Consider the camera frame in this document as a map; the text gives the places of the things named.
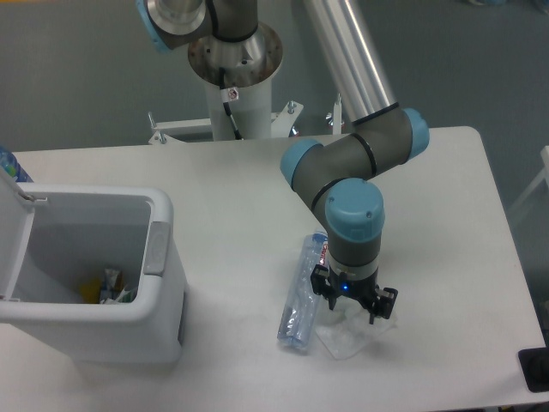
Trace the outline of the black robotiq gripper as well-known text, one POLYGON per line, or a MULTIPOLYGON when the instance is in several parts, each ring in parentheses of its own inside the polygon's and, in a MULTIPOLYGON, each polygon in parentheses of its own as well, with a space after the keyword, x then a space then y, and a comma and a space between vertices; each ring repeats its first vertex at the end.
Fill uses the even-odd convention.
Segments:
POLYGON ((374 325, 376 318, 390 319, 398 296, 397 289, 377 286, 377 272, 362 280, 351 280, 338 276, 330 267, 316 264, 311 272, 312 291, 328 302, 330 311, 340 296, 358 301, 370 313, 369 324, 374 325))

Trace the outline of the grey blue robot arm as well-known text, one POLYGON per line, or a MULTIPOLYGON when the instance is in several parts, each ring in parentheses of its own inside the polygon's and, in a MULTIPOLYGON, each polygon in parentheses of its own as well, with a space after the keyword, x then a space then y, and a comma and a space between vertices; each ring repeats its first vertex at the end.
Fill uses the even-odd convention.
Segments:
MULTIPOLYGON (((214 139, 273 135, 270 92, 255 98, 250 90, 269 84, 283 52, 277 33, 259 21, 257 2, 140 1, 136 7, 158 50, 187 47, 206 86, 214 139)), ((328 235, 329 265, 312 271, 312 289, 331 306, 346 297, 371 318, 389 318, 398 293, 377 283, 384 208, 372 179, 421 154, 429 129, 393 95, 354 1, 309 1, 305 8, 353 126, 330 144, 300 140, 281 158, 287 183, 328 235)))

